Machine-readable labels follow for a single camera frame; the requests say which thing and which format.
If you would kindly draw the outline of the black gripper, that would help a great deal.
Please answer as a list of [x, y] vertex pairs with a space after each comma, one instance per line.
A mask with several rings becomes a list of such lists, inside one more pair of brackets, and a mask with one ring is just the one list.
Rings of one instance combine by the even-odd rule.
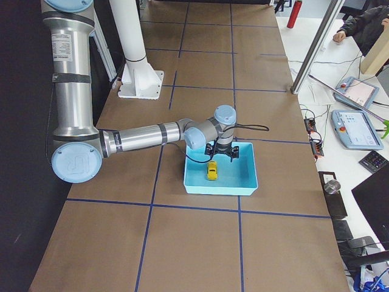
[[232, 142], [226, 144], [219, 143], [215, 141], [214, 145], [207, 143], [205, 145], [204, 154], [209, 156], [209, 160], [212, 160], [213, 156], [216, 154], [223, 154], [230, 157], [230, 160], [239, 158], [239, 146], [232, 146]]

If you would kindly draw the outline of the person forearm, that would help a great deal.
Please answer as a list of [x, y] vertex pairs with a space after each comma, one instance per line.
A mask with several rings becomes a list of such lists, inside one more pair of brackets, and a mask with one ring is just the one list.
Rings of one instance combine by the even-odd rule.
[[366, 56], [384, 31], [382, 21], [385, 18], [388, 18], [388, 5], [380, 5], [345, 21], [338, 31], [344, 30], [346, 37], [353, 37], [362, 55]]

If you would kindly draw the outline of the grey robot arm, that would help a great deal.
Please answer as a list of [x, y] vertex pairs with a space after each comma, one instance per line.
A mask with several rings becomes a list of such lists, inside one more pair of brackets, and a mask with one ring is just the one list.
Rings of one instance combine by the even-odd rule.
[[50, 29], [54, 72], [52, 82], [58, 107], [58, 128], [53, 132], [53, 171], [69, 183], [83, 183], [100, 170], [102, 160], [114, 153], [170, 142], [185, 141], [193, 150], [205, 148], [209, 156], [239, 156], [233, 146], [236, 111], [217, 107], [213, 117], [191, 119], [120, 131], [98, 130], [92, 118], [89, 38], [95, 33], [92, 1], [42, 1], [44, 24]]

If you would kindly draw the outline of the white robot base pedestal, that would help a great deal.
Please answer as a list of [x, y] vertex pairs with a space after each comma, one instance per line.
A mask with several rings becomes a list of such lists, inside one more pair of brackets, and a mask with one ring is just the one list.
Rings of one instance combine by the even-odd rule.
[[146, 57], [136, 1], [110, 1], [125, 66], [118, 95], [126, 99], [156, 100], [160, 96], [163, 71], [156, 71]]

